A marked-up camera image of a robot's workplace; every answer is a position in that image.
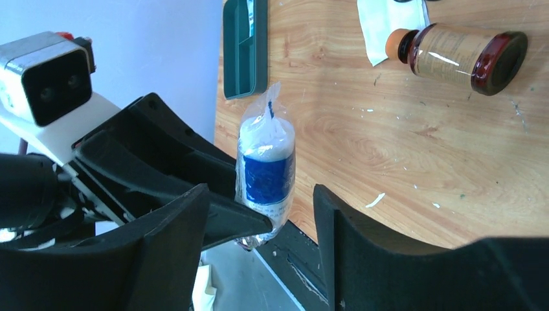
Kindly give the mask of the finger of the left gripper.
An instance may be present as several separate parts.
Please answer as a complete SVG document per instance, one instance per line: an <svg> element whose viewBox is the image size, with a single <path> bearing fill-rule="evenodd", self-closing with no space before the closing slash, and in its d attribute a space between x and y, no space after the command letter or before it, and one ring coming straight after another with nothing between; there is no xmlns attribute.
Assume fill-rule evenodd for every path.
<svg viewBox="0 0 549 311"><path fill-rule="evenodd" d="M196 185L173 178L148 163L155 156L144 144L145 136L123 136L101 130L76 143L74 160L113 199L128 221L162 207ZM203 239L204 250L237 238L272 229L268 217L217 194L209 188L209 212Z"/></svg>
<svg viewBox="0 0 549 311"><path fill-rule="evenodd" d="M149 164L173 178L206 183L213 192L234 197L236 160L195 132L158 94L138 98L128 111L151 148L148 153L155 156Z"/></svg>

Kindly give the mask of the small white blue tube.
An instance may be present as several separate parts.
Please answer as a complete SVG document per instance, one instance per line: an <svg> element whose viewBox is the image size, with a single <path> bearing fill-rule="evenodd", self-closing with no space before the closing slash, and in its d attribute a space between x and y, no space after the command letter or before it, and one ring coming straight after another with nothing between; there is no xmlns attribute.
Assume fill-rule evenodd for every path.
<svg viewBox="0 0 549 311"><path fill-rule="evenodd" d="M276 82L246 109L241 118L235 200L272 224L265 233L239 238L252 250L272 240L289 219L296 175L296 134L286 108L279 102Z"/></svg>

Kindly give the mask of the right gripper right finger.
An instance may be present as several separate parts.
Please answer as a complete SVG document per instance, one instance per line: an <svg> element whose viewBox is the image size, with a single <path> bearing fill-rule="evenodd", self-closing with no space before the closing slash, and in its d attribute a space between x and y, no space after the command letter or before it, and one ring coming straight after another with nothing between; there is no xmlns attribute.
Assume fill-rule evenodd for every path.
<svg viewBox="0 0 549 311"><path fill-rule="evenodd" d="M487 237L456 249L416 240L313 191L330 310L547 310L548 239Z"/></svg>

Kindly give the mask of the teal divided tray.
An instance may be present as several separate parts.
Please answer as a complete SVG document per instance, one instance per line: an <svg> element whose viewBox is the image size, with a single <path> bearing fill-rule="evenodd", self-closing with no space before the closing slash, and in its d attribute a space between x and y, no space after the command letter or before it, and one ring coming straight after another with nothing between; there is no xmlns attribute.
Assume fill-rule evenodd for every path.
<svg viewBox="0 0 549 311"><path fill-rule="evenodd" d="M224 96L261 94L268 83L268 2L228 0L223 6Z"/></svg>

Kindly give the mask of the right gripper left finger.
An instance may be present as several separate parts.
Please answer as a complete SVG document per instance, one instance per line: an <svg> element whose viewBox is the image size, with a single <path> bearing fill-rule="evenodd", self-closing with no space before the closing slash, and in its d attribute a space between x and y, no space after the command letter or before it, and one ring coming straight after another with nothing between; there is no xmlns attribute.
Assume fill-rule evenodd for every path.
<svg viewBox="0 0 549 311"><path fill-rule="evenodd" d="M69 248L1 250L2 310L188 310L209 208L205 184Z"/></svg>

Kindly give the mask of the brown orange-cap bottle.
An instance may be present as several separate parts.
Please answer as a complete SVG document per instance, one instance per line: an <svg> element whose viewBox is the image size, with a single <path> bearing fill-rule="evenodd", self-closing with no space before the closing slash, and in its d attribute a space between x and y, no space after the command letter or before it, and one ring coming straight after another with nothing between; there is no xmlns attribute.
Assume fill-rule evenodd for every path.
<svg viewBox="0 0 549 311"><path fill-rule="evenodd" d="M388 58L407 64L416 76L468 87L485 96L508 86L527 50L528 37L520 31L442 23L423 30L397 29L385 44Z"/></svg>

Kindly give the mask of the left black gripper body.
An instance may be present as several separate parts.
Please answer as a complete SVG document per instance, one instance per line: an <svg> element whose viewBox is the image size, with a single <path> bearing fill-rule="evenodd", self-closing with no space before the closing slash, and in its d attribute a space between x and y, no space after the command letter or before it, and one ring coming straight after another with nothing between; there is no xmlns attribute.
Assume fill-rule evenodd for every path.
<svg viewBox="0 0 549 311"><path fill-rule="evenodd" d="M142 214L142 195L101 165L82 159L113 151L114 130L124 109L94 94L81 108L48 126L1 109L1 124L33 146L34 153L1 154L1 248L47 248L85 224L124 225Z"/></svg>

